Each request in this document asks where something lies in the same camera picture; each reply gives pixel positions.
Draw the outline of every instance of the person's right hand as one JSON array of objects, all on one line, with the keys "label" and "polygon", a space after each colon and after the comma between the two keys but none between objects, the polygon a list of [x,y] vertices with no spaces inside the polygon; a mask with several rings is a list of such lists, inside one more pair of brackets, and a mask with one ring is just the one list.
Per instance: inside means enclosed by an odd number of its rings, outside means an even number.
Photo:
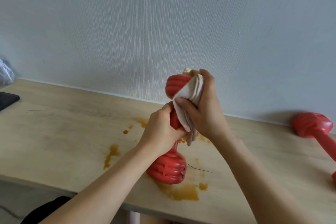
[{"label": "person's right hand", "polygon": [[215,78],[205,69],[200,69],[199,73],[204,78],[204,88],[198,109],[185,98],[175,101],[187,111],[197,131],[212,141],[225,135],[229,126],[216,95]]}]

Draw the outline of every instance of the forearm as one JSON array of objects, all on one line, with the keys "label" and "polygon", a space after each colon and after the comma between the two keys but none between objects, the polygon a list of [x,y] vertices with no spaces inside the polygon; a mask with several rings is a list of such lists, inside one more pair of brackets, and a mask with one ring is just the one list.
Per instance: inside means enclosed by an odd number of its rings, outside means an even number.
[{"label": "forearm", "polygon": [[150,149],[128,151],[108,171],[41,224],[110,223],[127,194],[155,160]]},{"label": "forearm", "polygon": [[213,139],[213,143],[228,163],[259,224],[316,223],[231,132]]}]

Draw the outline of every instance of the folded cloth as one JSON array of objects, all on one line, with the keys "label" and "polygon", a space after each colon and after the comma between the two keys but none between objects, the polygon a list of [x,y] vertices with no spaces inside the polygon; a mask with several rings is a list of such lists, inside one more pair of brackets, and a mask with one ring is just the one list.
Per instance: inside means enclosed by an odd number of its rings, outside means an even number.
[{"label": "folded cloth", "polygon": [[191,132],[190,135],[185,138],[187,145],[190,146],[192,141],[196,140],[196,129],[190,119],[189,114],[184,111],[175,101],[175,98],[182,97],[189,99],[196,107],[201,99],[202,91],[204,85],[204,78],[200,74],[196,74],[182,89],[180,89],[173,97],[173,105],[176,110],[178,120],[182,124],[183,128],[187,132]]}]

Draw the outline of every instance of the clear plastic bag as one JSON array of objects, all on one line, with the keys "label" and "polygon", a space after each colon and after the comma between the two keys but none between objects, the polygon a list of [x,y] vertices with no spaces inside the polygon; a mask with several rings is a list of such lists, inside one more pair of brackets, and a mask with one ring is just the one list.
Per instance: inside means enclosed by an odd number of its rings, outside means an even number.
[{"label": "clear plastic bag", "polygon": [[14,80],[13,71],[0,59],[0,87],[12,84]]}]

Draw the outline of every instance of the red dumbbell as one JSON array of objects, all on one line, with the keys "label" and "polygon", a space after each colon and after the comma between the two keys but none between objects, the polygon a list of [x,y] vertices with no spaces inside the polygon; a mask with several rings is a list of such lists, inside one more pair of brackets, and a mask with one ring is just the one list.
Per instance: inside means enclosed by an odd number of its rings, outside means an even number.
[{"label": "red dumbbell", "polygon": [[[325,152],[336,162],[336,141],[328,135],[334,124],[326,116],[315,112],[297,115],[291,122],[295,132],[306,138],[315,138]],[[336,171],[331,175],[336,184]]]},{"label": "red dumbbell", "polygon": [[[183,88],[192,77],[189,75],[176,74],[168,78],[166,83],[166,95],[170,99]],[[170,125],[174,129],[181,127],[175,109],[170,112]],[[162,183],[181,183],[186,175],[186,159],[177,151],[178,142],[166,154],[158,157],[146,170],[146,173]]]}]

